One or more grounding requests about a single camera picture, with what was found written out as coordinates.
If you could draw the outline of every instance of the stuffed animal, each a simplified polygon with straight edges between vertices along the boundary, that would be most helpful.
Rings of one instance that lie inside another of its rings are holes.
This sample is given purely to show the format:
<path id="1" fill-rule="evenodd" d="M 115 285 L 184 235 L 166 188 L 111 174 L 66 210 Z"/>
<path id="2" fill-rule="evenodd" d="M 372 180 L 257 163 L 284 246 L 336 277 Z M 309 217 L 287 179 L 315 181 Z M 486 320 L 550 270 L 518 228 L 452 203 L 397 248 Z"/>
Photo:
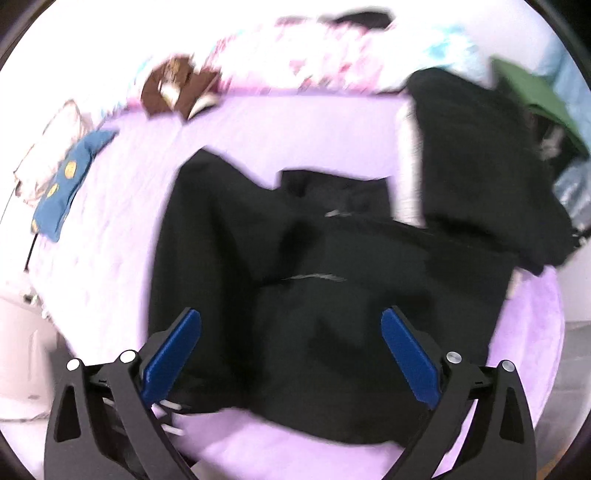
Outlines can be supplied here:
<path id="1" fill-rule="evenodd" d="M 172 57 L 156 67 L 144 85 L 142 105 L 148 116 L 178 112 L 188 121 L 205 108 L 216 106 L 214 93 L 219 72 L 203 69 L 194 71 L 190 56 Z"/>

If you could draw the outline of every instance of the purple blanket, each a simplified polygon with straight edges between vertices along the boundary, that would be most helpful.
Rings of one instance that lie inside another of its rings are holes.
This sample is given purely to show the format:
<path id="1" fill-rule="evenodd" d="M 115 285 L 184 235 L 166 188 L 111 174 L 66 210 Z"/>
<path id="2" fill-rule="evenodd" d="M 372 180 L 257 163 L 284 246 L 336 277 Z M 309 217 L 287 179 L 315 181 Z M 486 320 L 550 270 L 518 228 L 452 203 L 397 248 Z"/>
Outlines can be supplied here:
<path id="1" fill-rule="evenodd" d="M 398 171 L 396 113 L 404 97 L 234 97 L 187 125 L 142 112 L 106 123 L 120 134 L 95 160 L 58 244 L 40 239 L 31 279 L 55 324 L 86 364 L 113 361 L 146 337 L 150 267 L 159 221 L 177 168 L 196 150 L 237 159 L 265 187 L 284 168 L 314 168 L 361 179 Z M 394 182 L 389 182 L 391 195 Z M 512 360 L 534 424 L 552 388 L 564 319 L 553 269 L 525 274 L 507 301 L 489 364 Z M 344 446 L 226 410 L 184 417 L 179 448 L 245 480 L 381 479 L 400 455 L 394 444 Z M 440 469 L 453 464 L 462 439 Z"/>

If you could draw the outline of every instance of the blue pillow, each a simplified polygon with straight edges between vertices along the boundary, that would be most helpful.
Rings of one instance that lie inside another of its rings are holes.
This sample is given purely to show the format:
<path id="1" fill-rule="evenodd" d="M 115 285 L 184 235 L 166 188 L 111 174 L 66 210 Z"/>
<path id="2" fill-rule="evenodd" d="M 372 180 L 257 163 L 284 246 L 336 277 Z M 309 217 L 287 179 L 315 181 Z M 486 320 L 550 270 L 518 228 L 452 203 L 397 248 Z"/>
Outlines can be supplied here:
<path id="1" fill-rule="evenodd" d="M 72 146 L 37 205 L 31 224 L 33 233 L 40 233 L 53 242 L 60 239 L 61 227 L 92 161 L 117 133 L 95 130 Z"/>

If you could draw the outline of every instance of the black fabric pile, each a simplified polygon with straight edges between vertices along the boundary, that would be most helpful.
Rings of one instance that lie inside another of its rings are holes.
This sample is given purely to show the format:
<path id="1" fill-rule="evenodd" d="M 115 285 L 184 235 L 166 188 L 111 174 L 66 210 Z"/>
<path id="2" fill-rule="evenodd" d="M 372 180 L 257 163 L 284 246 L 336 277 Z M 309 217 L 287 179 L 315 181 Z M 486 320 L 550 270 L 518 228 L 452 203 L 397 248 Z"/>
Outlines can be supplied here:
<path id="1" fill-rule="evenodd" d="M 423 136 L 429 230 L 514 252 L 536 275 L 565 262 L 573 251 L 570 218 L 519 106 L 440 69 L 415 72 L 407 89 Z"/>
<path id="2" fill-rule="evenodd" d="M 394 222 L 385 180 L 285 171 L 257 186 L 197 152 L 180 169 L 155 253 L 150 335 L 185 308 L 203 334 L 169 400 L 243 407 L 324 439 L 402 446 L 427 410 L 381 335 L 397 305 L 443 351 L 484 365 L 516 265 L 571 252 L 519 107 L 439 69 L 407 89 L 423 137 L 427 228 Z"/>
<path id="3" fill-rule="evenodd" d="M 284 172 L 257 186 L 205 150 L 161 228 L 149 333 L 186 306 L 203 333 L 171 401 L 239 406 L 346 443 L 406 445 L 426 412 L 382 339 L 398 305 L 446 351 L 483 364 L 515 257 L 392 221 L 385 181 Z"/>

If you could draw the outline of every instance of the black cloth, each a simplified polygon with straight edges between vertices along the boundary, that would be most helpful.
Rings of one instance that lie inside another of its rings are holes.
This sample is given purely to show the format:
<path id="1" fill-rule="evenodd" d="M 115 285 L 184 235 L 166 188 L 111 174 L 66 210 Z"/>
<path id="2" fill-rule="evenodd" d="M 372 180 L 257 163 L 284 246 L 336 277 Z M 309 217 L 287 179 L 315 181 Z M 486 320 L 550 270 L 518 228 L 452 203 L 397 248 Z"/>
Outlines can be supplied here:
<path id="1" fill-rule="evenodd" d="M 514 252 L 536 275 L 565 262 L 573 250 L 570 218 L 519 106 L 441 69 L 413 73 L 407 90 L 423 137 L 429 230 Z"/>
<path id="2" fill-rule="evenodd" d="M 380 219 L 383 181 L 283 179 L 264 189 L 206 150 L 180 169 L 148 330 L 187 306 L 203 328 L 169 400 L 187 413 L 249 408 L 339 442 L 406 445 L 426 409 L 382 338 L 382 311 L 398 305 L 444 351 L 484 364 L 515 257 Z M 349 194 L 335 203 L 321 184 Z"/>
<path id="3" fill-rule="evenodd" d="M 393 20 L 392 16 L 390 16 L 390 12 L 376 9 L 344 14 L 330 20 L 330 23 L 334 25 L 352 23 L 355 25 L 361 25 L 369 30 L 386 30 Z"/>

